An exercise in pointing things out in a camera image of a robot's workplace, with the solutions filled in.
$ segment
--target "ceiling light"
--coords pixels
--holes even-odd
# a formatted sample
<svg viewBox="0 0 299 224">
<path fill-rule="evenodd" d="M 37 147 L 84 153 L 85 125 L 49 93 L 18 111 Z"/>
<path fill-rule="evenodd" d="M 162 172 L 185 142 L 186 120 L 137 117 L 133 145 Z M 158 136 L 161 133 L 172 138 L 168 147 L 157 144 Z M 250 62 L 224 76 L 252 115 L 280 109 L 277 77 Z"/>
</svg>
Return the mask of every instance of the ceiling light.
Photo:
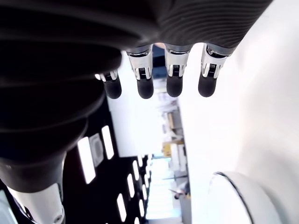
<svg viewBox="0 0 299 224">
<path fill-rule="evenodd" d="M 105 145 L 107 158 L 110 160 L 114 155 L 114 151 L 113 151 L 109 126 L 105 126 L 102 128 L 102 135 L 103 135 L 103 139 L 104 139 L 104 145 Z"/>
<path fill-rule="evenodd" d="M 141 156 L 139 155 L 139 156 L 137 156 L 137 158 L 138 158 L 138 164 L 139 164 L 139 167 L 142 167 L 142 166 L 143 166 L 143 163 L 142 163 L 142 158 L 141 158 Z"/>
<path fill-rule="evenodd" d="M 144 207 L 143 207 L 143 202 L 142 199 L 139 200 L 139 210 L 140 210 L 140 216 L 144 216 Z"/>
<path fill-rule="evenodd" d="M 117 206 L 118 206 L 118 210 L 120 212 L 121 221 L 125 222 L 127 213 L 126 213 L 125 204 L 123 202 L 122 194 L 119 194 L 117 197 Z"/>
<path fill-rule="evenodd" d="M 134 190 L 133 178 L 132 178 L 131 174 L 128 175 L 127 181 L 128 181 L 128 187 L 129 187 L 130 196 L 132 198 L 132 197 L 134 197 L 135 190 Z"/>
<path fill-rule="evenodd" d="M 133 161 L 133 170 L 134 170 L 134 175 L 135 175 L 135 180 L 139 180 L 139 171 L 138 171 L 138 166 L 137 166 L 137 161 Z"/>
<path fill-rule="evenodd" d="M 142 193 L 143 193 L 143 199 L 146 200 L 148 198 L 148 195 L 146 193 L 145 185 L 142 185 Z"/>
<path fill-rule="evenodd" d="M 93 166 L 92 152 L 88 137 L 82 138 L 78 141 L 78 151 L 81 160 L 81 165 L 85 177 L 86 184 L 89 184 L 95 178 L 95 170 Z"/>
</svg>

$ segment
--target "ribbed black cover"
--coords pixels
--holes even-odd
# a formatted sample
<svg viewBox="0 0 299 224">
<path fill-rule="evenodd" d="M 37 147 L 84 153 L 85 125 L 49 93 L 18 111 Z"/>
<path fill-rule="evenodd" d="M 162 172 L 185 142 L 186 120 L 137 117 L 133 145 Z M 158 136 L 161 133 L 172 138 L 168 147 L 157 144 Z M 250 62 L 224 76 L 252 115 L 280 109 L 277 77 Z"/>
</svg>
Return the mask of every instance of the ribbed black cover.
<svg viewBox="0 0 299 224">
<path fill-rule="evenodd" d="M 175 1 L 159 23 L 161 39 L 187 45 L 213 43 L 236 47 L 271 0 Z"/>
</svg>

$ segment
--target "robotic finger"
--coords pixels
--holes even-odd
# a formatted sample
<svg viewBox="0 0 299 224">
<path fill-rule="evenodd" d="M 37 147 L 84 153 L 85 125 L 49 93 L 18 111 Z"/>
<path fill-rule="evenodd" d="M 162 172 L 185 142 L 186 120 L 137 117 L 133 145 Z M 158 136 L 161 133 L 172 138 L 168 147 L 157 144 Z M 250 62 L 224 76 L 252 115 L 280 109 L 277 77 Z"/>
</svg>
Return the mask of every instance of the robotic finger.
<svg viewBox="0 0 299 224">
<path fill-rule="evenodd" d="M 220 69 L 233 51 L 234 49 L 226 49 L 214 44 L 204 44 L 198 83 L 200 95 L 210 97 L 214 94 Z"/>
<path fill-rule="evenodd" d="M 143 99 L 151 98 L 154 94 L 152 44 L 129 49 L 127 55 L 135 73 L 139 95 Z"/>
<path fill-rule="evenodd" d="M 167 68 L 167 92 L 178 97 L 183 89 L 183 74 L 193 45 L 177 46 L 165 44 L 165 66 Z"/>
</svg>

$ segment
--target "robotic hand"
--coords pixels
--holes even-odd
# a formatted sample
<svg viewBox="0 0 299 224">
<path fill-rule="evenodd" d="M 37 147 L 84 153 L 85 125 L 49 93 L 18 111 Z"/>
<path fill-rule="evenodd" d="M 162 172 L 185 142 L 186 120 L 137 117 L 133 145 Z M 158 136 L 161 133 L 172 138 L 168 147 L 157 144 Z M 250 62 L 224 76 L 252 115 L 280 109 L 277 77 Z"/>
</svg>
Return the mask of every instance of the robotic hand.
<svg viewBox="0 0 299 224">
<path fill-rule="evenodd" d="M 64 222 L 65 155 L 84 137 L 104 90 L 121 95 L 120 50 L 140 96 L 150 98 L 152 43 L 163 42 L 167 91 L 177 97 L 192 46 L 203 42 L 198 90 L 209 97 L 226 58 L 270 3 L 1 1 L 0 179 L 22 213 L 38 224 Z"/>
</svg>

